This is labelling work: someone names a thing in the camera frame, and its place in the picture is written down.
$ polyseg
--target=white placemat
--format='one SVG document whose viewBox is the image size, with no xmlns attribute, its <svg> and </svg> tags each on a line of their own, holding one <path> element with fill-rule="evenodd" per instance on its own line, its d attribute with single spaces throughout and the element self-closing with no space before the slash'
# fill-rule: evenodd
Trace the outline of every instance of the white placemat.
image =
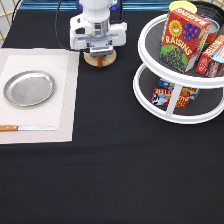
<svg viewBox="0 0 224 224">
<path fill-rule="evenodd" d="M 63 142 L 72 140 L 79 53 L 49 49 L 0 50 L 0 125 L 45 125 L 57 131 L 0 132 L 0 143 Z M 54 94 L 32 107 L 10 104 L 3 96 L 5 83 L 15 74 L 42 70 L 56 82 Z"/>
</svg>

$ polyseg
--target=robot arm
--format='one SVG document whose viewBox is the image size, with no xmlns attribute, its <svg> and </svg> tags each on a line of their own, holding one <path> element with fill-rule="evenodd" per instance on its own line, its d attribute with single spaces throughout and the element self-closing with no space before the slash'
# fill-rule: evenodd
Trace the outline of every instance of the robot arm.
<svg viewBox="0 0 224 224">
<path fill-rule="evenodd" d="M 110 7 L 117 0 L 82 0 L 83 13 L 70 21 L 72 49 L 89 49 L 90 56 L 109 55 L 114 46 L 126 43 L 127 24 L 109 22 Z"/>
</svg>

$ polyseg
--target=butter knife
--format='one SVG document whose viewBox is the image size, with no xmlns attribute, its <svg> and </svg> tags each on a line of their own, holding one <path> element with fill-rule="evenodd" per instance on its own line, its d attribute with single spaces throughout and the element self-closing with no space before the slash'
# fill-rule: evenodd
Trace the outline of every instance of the butter knife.
<svg viewBox="0 0 224 224">
<path fill-rule="evenodd" d="M 51 126 L 16 126 L 16 125 L 0 125 L 0 131 L 56 131 L 57 129 Z"/>
</svg>

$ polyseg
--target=white rack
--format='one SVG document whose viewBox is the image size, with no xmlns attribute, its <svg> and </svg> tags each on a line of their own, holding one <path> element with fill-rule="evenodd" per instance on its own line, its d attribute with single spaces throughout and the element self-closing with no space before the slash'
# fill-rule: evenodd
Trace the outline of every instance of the white rack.
<svg viewBox="0 0 224 224">
<path fill-rule="evenodd" d="M 159 59 L 161 45 L 158 45 L 158 43 L 160 43 L 160 39 L 162 36 L 162 28 L 163 28 L 164 21 L 166 20 L 166 17 L 167 15 L 165 14 L 151 20 L 143 28 L 141 32 L 141 35 L 138 41 L 138 52 L 143 61 L 143 64 L 137 70 L 134 81 L 133 81 L 133 88 L 134 88 L 134 93 L 136 95 L 136 98 L 146 110 L 148 110 L 155 116 L 162 118 L 166 121 L 179 123 L 179 124 L 197 124 L 197 123 L 202 123 L 202 122 L 211 120 L 214 117 L 218 116 L 224 109 L 224 100 L 223 100 L 224 77 L 205 78 L 202 75 L 198 75 L 195 72 L 195 69 L 192 70 L 190 73 L 181 74 L 176 72 L 175 70 L 172 70 L 172 68 L 170 68 L 168 65 L 165 65 Z M 150 40 L 151 43 L 146 42 L 146 38 L 148 35 L 153 35 L 155 37 L 155 38 L 151 38 Z M 154 50 L 150 51 L 147 45 L 153 46 Z M 151 103 L 151 100 L 147 99 L 145 95 L 142 93 L 139 80 L 141 78 L 142 73 L 146 70 L 149 70 L 149 72 L 152 71 L 150 73 L 151 76 L 155 74 L 161 78 L 168 80 L 169 82 L 175 83 L 173 94 L 166 110 L 161 109 L 159 106 L 153 105 Z M 188 115 L 175 114 L 175 105 L 177 103 L 179 94 L 183 86 L 200 88 L 202 90 L 219 88 L 219 95 L 220 95 L 220 88 L 222 88 L 221 97 L 219 97 L 220 99 L 219 103 L 215 105 L 214 108 L 212 109 L 208 108 L 208 110 L 205 110 L 205 112 L 202 114 L 191 115 L 191 116 L 189 116 L 189 114 Z"/>
</svg>

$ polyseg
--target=cardboard box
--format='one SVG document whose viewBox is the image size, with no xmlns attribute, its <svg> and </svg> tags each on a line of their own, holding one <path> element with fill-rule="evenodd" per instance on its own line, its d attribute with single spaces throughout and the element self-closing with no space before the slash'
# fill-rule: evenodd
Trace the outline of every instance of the cardboard box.
<svg viewBox="0 0 224 224">
<path fill-rule="evenodd" d="M 168 82 L 167 80 L 165 80 L 163 78 L 160 78 L 159 86 L 164 87 L 165 89 L 173 90 L 175 84 Z M 196 97 L 198 96 L 199 90 L 200 90 L 199 88 L 191 88 L 191 87 L 185 87 L 185 86 L 182 88 L 182 91 L 189 92 L 190 99 L 192 99 L 192 100 L 196 99 Z"/>
<path fill-rule="evenodd" d="M 152 104 L 156 106 L 168 106 L 172 90 L 155 89 L 152 97 Z M 176 107 L 186 107 L 190 99 L 189 92 L 181 92 Z"/>
<path fill-rule="evenodd" d="M 206 71 L 206 76 L 209 78 L 214 78 L 220 76 L 224 71 L 224 46 L 220 48 L 212 56 L 212 60 L 209 63 L 208 69 Z"/>
<path fill-rule="evenodd" d="M 205 52 L 201 55 L 200 61 L 198 63 L 197 72 L 204 75 L 209 66 L 209 63 L 212 59 L 212 56 L 222 47 L 224 46 L 224 35 L 218 36 L 218 38 L 205 50 Z"/>
<path fill-rule="evenodd" d="M 160 59 L 181 73 L 189 71 L 199 57 L 211 22 L 183 8 L 170 13 Z"/>
</svg>

